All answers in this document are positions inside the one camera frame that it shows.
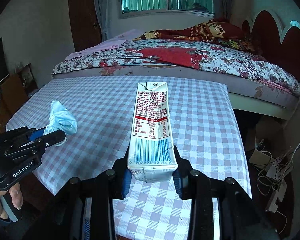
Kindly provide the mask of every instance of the white box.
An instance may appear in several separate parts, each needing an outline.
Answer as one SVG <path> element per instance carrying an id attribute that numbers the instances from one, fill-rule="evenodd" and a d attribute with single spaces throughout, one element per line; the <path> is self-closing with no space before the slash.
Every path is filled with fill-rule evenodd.
<path id="1" fill-rule="evenodd" d="M 169 117 L 167 83 L 138 83 L 128 154 L 136 180 L 167 181 L 178 168 Z"/>

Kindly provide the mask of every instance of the brown blanket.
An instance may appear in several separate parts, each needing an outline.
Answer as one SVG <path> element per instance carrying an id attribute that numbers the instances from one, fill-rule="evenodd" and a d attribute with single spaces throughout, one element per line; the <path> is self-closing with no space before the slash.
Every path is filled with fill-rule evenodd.
<path id="1" fill-rule="evenodd" d="M 216 19 L 184 30 L 156 30 L 146 32 L 133 40 L 148 39 L 204 41 L 256 54 L 256 49 L 252 45 L 252 42 L 245 38 L 244 32 L 239 27 Z"/>

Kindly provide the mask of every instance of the red stripe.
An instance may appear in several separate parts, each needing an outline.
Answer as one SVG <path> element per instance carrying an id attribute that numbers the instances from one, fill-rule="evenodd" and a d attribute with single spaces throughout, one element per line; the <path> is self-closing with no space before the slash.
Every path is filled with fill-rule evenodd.
<path id="1" fill-rule="evenodd" d="M 148 118 L 148 117 L 142 117 L 142 116 L 137 116 L 135 115 L 134 118 L 138 118 L 138 119 L 142 119 L 142 120 L 146 120 L 146 121 L 151 121 L 151 122 L 160 122 L 162 120 L 168 119 L 168 117 L 162 117 L 160 119 L 152 119 L 152 118 Z"/>

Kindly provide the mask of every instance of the checkered tablecloth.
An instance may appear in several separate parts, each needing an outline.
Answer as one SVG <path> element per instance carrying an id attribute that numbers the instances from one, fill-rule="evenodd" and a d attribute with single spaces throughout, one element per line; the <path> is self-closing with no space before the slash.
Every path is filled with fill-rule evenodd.
<path id="1" fill-rule="evenodd" d="M 71 178 L 88 179 L 122 158 L 130 139 L 138 82 L 167 82 L 173 142 L 194 169 L 224 180 L 234 177 L 251 196 L 237 122 L 224 84 L 147 76 L 101 76 L 52 80 L 7 124 L 41 128 L 50 103 L 59 100 L 77 119 L 78 132 L 60 147 L 49 147 L 34 171 L 53 194 Z M 214 205 L 215 239 L 219 238 Z M 145 183 L 132 178 L 123 201 L 114 200 L 117 234 L 130 239 L 186 239 L 191 201 L 182 201 L 173 181 Z"/>

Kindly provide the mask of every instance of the metal bolt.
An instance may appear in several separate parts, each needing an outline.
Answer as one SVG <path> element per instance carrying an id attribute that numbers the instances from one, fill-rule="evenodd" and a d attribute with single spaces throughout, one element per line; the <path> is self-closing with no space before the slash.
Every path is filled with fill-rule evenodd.
<path id="1" fill-rule="evenodd" d="M 234 178 L 231 178 L 231 177 L 226 178 L 225 181 L 226 181 L 228 184 L 231 184 L 231 185 L 233 185 L 233 184 L 235 183 L 235 179 L 234 179 Z"/>
<path id="2" fill-rule="evenodd" d="M 73 185 L 73 184 L 77 184 L 77 183 L 79 182 L 79 178 L 73 177 L 73 178 L 70 179 L 69 182 L 70 182 L 70 184 L 72 184 L 72 185 Z"/>
<path id="3" fill-rule="evenodd" d="M 106 170 L 106 174 L 107 174 L 108 176 L 113 176 L 113 175 L 115 174 L 115 171 L 112 170 L 112 169 L 109 169 L 109 170 Z"/>
<path id="4" fill-rule="evenodd" d="M 190 174 L 194 177 L 199 176 L 200 172 L 198 170 L 191 170 Z"/>

